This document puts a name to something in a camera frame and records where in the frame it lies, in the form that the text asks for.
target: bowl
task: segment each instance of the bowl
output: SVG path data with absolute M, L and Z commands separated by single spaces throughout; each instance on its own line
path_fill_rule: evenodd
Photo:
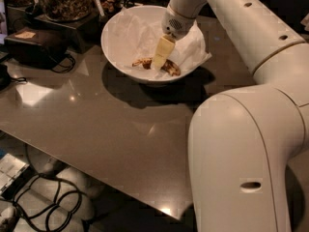
M 139 6 L 123 9 L 104 25 L 101 47 L 107 60 L 131 79 L 149 85 L 165 85 L 192 73 L 210 55 L 206 52 L 203 33 L 195 23 L 187 36 L 177 41 L 168 59 L 181 69 L 180 75 L 171 76 L 154 68 L 145 70 L 132 63 L 141 57 L 153 57 L 159 38 L 163 35 L 161 21 L 166 8 Z

